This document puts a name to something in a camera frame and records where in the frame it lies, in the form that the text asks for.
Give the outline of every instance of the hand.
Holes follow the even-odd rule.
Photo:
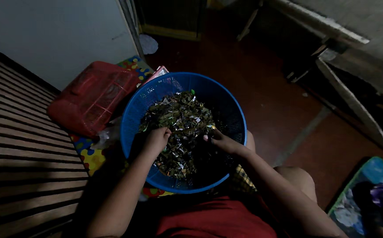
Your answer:
[[[142,152],[156,159],[158,154],[167,146],[170,135],[171,131],[167,127],[152,130],[146,138]]]
[[[203,136],[205,141],[211,142],[216,145],[219,149],[224,150],[228,154],[237,154],[241,149],[246,148],[244,145],[234,141],[230,137],[222,134],[219,130],[214,130],[215,136],[213,138],[208,138],[207,135]]]

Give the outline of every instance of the basket rim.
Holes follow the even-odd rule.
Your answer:
[[[123,118],[121,120],[121,125],[120,125],[120,143],[121,143],[121,148],[123,150],[123,153],[124,153],[124,156],[126,159],[129,158],[129,155],[130,153],[127,153],[126,151],[126,145],[125,145],[125,142],[124,142],[124,139],[122,137],[122,131],[123,131],[123,125],[127,126],[126,125],[126,118],[128,117],[127,114],[125,112],[129,111],[132,107],[132,101],[133,99],[137,96],[137,95],[140,95],[144,90],[146,90],[147,88],[149,87],[152,87],[153,85],[157,84],[158,82],[158,78],[159,77],[163,77],[163,78],[169,78],[169,77],[173,77],[173,76],[176,76],[176,75],[194,75],[194,76],[199,76],[199,77],[202,77],[202,78],[205,78],[209,81],[212,81],[214,82],[215,84],[217,84],[218,86],[220,86],[222,89],[224,89],[229,95],[230,97],[234,100],[234,102],[236,103],[238,109],[240,110],[240,114],[241,114],[241,117],[243,119],[243,124],[244,124],[244,145],[247,144],[247,125],[246,125],[246,119],[244,118],[244,114],[243,114],[243,111],[240,107],[240,105],[238,104],[236,98],[231,94],[231,92],[226,89],[222,84],[218,83],[217,81],[205,76],[205,75],[202,75],[202,74],[198,74],[198,73],[189,73],[189,72],[171,72],[171,73],[167,73],[167,74],[164,74],[164,75],[161,75],[161,76],[158,76],[154,79],[152,79],[151,81],[147,82],[146,84],[144,84],[142,87],[140,87],[135,93],[134,95],[131,97],[131,99],[129,100],[129,102],[127,103],[127,106],[125,107],[124,111],[123,111]],[[190,194],[190,193],[198,193],[198,192],[203,192],[203,191],[206,191],[208,189],[211,189],[217,185],[219,185],[221,182],[225,181],[228,177],[230,176],[230,174],[228,173],[226,176],[222,177],[219,181],[216,181],[215,183],[212,183],[208,186],[205,186],[205,187],[202,187],[202,188],[195,188],[195,189],[176,189],[176,188],[173,188],[173,187],[166,187],[166,186],[163,186],[163,185],[160,185],[156,182],[154,182],[152,180],[152,177],[146,177],[146,181],[151,184],[152,186],[156,187],[156,188],[159,188],[159,189],[162,189],[162,190],[165,190],[167,192],[172,192],[172,193],[180,193],[180,194]]]

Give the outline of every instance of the blue plastic basket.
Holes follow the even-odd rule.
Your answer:
[[[200,102],[220,112],[228,130],[227,135],[241,144],[246,144],[247,128],[243,112],[237,100],[224,86],[201,74],[168,73],[151,80],[137,90],[124,110],[120,141],[126,158],[129,158],[131,145],[139,132],[140,121],[147,109],[166,95],[191,89],[194,89]],[[222,169],[202,175],[206,176],[204,179],[193,181],[165,176],[153,165],[146,181],[152,186],[172,193],[197,193],[213,188],[226,180],[230,173],[235,171],[236,166],[237,163],[230,156],[226,156]]]

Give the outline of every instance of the thigh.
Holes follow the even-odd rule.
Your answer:
[[[317,203],[315,182],[308,172],[299,167],[278,166],[274,169],[293,186],[300,189],[306,196]]]

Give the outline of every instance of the tiled floor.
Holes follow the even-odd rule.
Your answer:
[[[236,97],[253,133],[257,153],[273,164],[285,148],[319,113],[323,105],[288,84],[282,60],[267,46],[246,36],[241,42],[221,19],[211,17],[200,42],[153,36],[159,49],[146,56],[154,69],[204,74]],[[300,166],[315,180],[318,201],[325,208],[354,165],[383,151],[331,113],[288,157],[285,165]]]

